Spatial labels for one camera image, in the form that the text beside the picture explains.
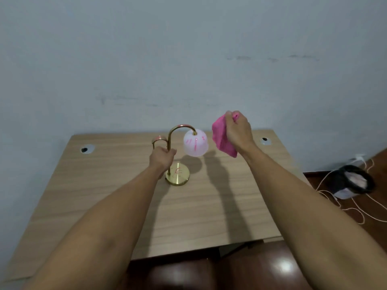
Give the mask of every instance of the round gold lamp base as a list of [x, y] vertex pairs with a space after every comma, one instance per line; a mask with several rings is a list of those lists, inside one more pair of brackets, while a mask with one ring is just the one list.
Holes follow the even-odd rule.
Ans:
[[171, 165], [171, 174], [165, 172], [165, 179], [174, 186], [181, 186], [187, 183], [190, 179], [190, 171], [186, 165], [182, 163], [173, 163]]

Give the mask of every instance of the reddish brown floor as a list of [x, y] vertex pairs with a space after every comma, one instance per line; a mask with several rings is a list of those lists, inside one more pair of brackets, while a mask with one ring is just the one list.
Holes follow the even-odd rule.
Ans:
[[[387, 205], [387, 150], [374, 158], [370, 170], [377, 189], [371, 196]], [[314, 188], [324, 174], [306, 174]], [[355, 198], [370, 215], [387, 220], [387, 211], [367, 196]], [[355, 207], [352, 200], [340, 200], [344, 208]], [[354, 210], [346, 211], [355, 220], [361, 216]], [[362, 227], [387, 251], [387, 223], [366, 216]], [[217, 248], [189, 253], [143, 259], [130, 263], [120, 289], [312, 289], [302, 275], [284, 241], [256, 242], [220, 258]]]

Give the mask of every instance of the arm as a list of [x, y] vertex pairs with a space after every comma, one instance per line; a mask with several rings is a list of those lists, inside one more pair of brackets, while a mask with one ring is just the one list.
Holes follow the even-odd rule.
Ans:
[[353, 219], [285, 170], [254, 143], [240, 114], [226, 113], [227, 137], [248, 163], [303, 274], [318, 289], [383, 289], [387, 256]]
[[149, 166], [87, 211], [26, 288], [116, 288], [129, 265], [157, 180], [175, 154], [176, 150], [156, 147]]

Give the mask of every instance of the white glass lamp shade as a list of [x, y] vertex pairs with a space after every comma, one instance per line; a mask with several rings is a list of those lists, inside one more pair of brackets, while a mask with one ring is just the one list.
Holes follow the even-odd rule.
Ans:
[[207, 135], [204, 131], [196, 129], [196, 135], [192, 130], [184, 135], [184, 151], [190, 156], [202, 156], [208, 151]]

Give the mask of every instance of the light wood tabletop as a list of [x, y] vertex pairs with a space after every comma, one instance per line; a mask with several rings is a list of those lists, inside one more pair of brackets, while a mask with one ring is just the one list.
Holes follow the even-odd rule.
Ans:
[[[218, 151], [212, 132], [206, 133], [209, 151], [204, 156], [187, 156], [184, 134], [173, 133], [172, 147], [175, 161], [185, 164], [191, 177], [180, 187], [158, 181], [132, 258], [280, 236], [244, 159]], [[7, 280], [36, 273], [86, 210], [145, 169], [157, 135], [163, 134], [72, 136], [8, 265]], [[255, 130], [253, 135], [265, 153], [307, 182], [274, 131]], [[263, 137], [272, 144], [263, 145]], [[81, 153], [87, 144], [95, 150]]]

